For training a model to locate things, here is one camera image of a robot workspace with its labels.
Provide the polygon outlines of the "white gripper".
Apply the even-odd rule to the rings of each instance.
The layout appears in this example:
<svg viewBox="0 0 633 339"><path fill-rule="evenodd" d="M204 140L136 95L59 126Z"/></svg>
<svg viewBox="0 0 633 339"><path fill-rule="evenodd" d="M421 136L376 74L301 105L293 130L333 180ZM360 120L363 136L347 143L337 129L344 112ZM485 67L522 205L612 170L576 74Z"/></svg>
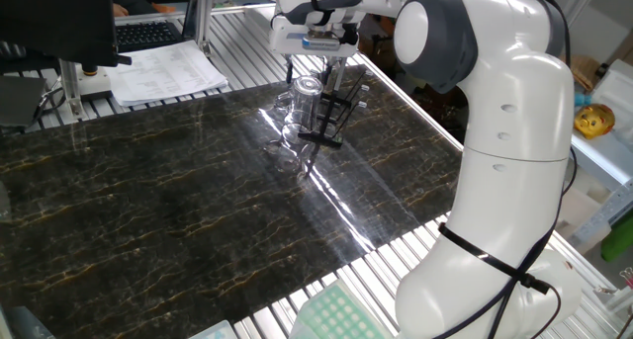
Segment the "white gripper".
<svg viewBox="0 0 633 339"><path fill-rule="evenodd" d="M332 71L331 57L351 57L358 48L357 24L329 24L324 27L293 25L282 15L271 20L270 45L286 59L286 83L293 81L292 55L324 56L322 80Z"/></svg>

